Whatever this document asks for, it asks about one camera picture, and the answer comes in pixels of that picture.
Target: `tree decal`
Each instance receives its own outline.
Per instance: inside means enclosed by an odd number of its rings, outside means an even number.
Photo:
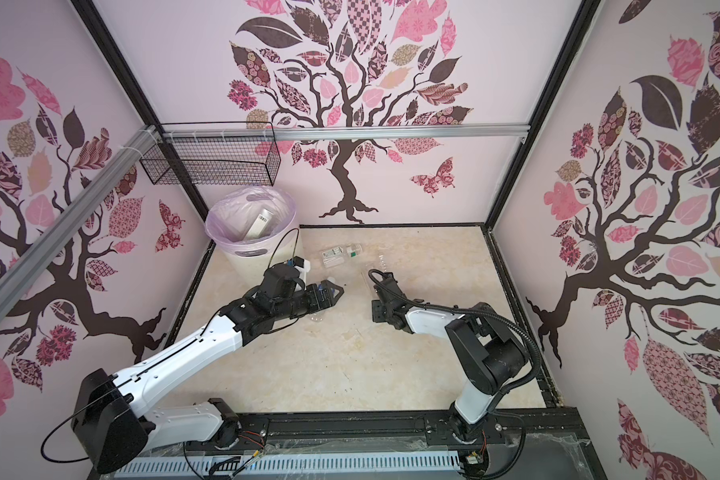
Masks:
[[[287,8],[280,2],[246,1],[271,15],[244,22],[230,43],[244,80],[233,80],[227,96],[240,109],[250,111],[250,128],[260,128],[255,122],[263,120],[279,128],[331,127],[339,122],[346,127],[460,124],[471,110],[453,106],[468,85],[445,83],[459,60],[446,58],[457,31],[450,15],[444,15],[445,0],[434,0],[431,5],[428,0],[383,0],[388,6],[382,6],[382,0],[320,0],[298,6],[286,2]],[[340,22],[344,5],[347,19]],[[380,38],[385,23],[395,17],[393,35]],[[425,38],[433,33],[438,36]],[[250,42],[251,34],[265,47],[240,44]],[[388,50],[399,38],[408,42],[398,41],[394,50]],[[400,163],[401,154],[418,155],[440,145],[433,138],[392,143],[287,141],[278,142],[278,148],[281,154],[290,151],[294,164],[304,160],[312,168],[326,166],[336,178],[343,198],[321,218],[344,212],[348,220],[362,224],[355,212],[378,209],[358,198],[347,162],[353,158],[359,164],[363,159],[376,162],[383,154]],[[452,170],[451,160],[446,162],[448,168],[441,167],[438,174],[410,180],[433,194],[453,182],[453,175],[447,173]]]
[[[712,43],[720,44],[720,12],[708,15]],[[670,43],[669,70],[677,83],[657,74],[638,78],[641,108],[628,106],[619,89],[599,122],[574,132],[575,160],[558,169],[561,181],[544,195],[561,222],[551,236],[560,242],[566,264],[562,293],[552,310],[527,300],[541,321],[542,349],[547,339],[562,367],[559,329],[572,303],[592,290],[592,308],[603,309],[605,328],[624,333],[626,368],[633,372],[642,364],[662,398],[709,437],[705,392],[720,414],[720,386],[712,383],[720,380],[720,327],[714,315],[692,319],[683,307],[720,307],[720,294],[709,290],[720,284],[720,60],[710,51],[700,75],[701,44],[674,38]],[[691,95],[681,93],[694,79]],[[655,134],[641,134],[644,120]],[[687,140],[678,141],[676,133]],[[652,291],[657,286],[673,287],[673,294],[658,295]],[[645,336],[634,327],[635,318],[642,318]],[[708,353],[676,352],[659,341],[660,334],[674,346],[700,346]],[[634,468],[644,462],[656,475],[656,468],[682,466],[688,478],[702,478],[677,458],[651,454],[644,439],[627,434],[620,442]]]
[[[23,98],[14,90],[19,88],[22,94],[24,90],[10,84],[10,80],[11,67],[0,58],[0,90],[9,92],[13,98]],[[8,131],[6,144],[14,158],[0,149],[0,278],[29,249],[36,236],[34,232],[42,234],[72,203],[72,191],[87,187],[90,180],[83,172],[103,168],[112,156],[105,128],[87,140],[74,109],[62,116],[56,97],[45,85],[27,74],[23,74],[23,80],[38,101],[38,112]],[[14,110],[1,111],[0,120],[24,115],[20,110],[18,115]],[[58,134],[59,122],[63,138]],[[32,125],[42,138],[38,141],[42,145],[36,145]],[[26,157],[21,161],[28,164],[27,178],[22,178],[17,168],[20,163],[14,162],[18,157]],[[63,181],[56,182],[54,188],[50,161],[59,162],[65,172]],[[117,274],[106,258],[128,254],[136,246],[126,240],[141,217],[143,198],[127,197],[135,182],[134,167],[48,265],[53,283],[19,300],[8,314],[9,320],[20,319],[17,326],[0,330],[0,336],[14,338],[3,358],[10,364],[15,379],[42,390],[43,368],[68,360],[74,354],[74,343],[83,336],[107,333],[125,336],[131,341],[136,362],[142,359],[145,349],[155,350],[160,345],[165,334],[155,339],[151,333],[164,309],[139,324],[134,318],[96,312],[92,301],[92,295],[106,292],[105,279]],[[163,218],[167,218],[166,225],[170,222],[180,228],[182,220],[178,216],[168,212]],[[96,245],[108,236],[115,237],[115,241]],[[11,254],[8,261],[4,258],[5,250]]]

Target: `black cable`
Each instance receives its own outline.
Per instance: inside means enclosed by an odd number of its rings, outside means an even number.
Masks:
[[[288,230],[288,231],[286,232],[286,234],[283,235],[282,238],[280,239],[280,241],[277,243],[277,246],[276,246],[275,249],[272,251],[272,256],[269,257],[269,263],[266,264],[266,267],[267,267],[267,268],[269,268],[270,266],[272,266],[272,260],[275,258],[275,254],[277,253],[277,249],[280,248],[280,244],[282,243],[282,241],[285,240],[286,237],[288,236],[288,234],[290,234],[290,233],[293,232],[294,230],[296,230],[296,242],[293,244],[293,255],[291,255],[291,258],[293,258],[294,256],[296,256],[296,246],[298,245],[298,227],[297,227],[297,226],[294,226],[293,228],[291,228],[290,230]]]

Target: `trash can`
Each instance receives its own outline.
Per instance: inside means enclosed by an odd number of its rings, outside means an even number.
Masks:
[[[264,209],[272,216],[262,236],[244,240]],[[245,187],[222,198],[208,213],[206,234],[216,242],[248,287],[262,282],[270,258],[272,264],[289,260],[294,246],[296,254],[303,256],[301,242],[297,242],[296,202],[277,188]]]

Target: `black wire mesh basket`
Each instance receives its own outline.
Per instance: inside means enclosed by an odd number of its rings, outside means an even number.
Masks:
[[[154,185],[214,184],[273,186],[280,152],[271,122],[245,124],[249,130],[195,130],[164,134],[141,159]]]

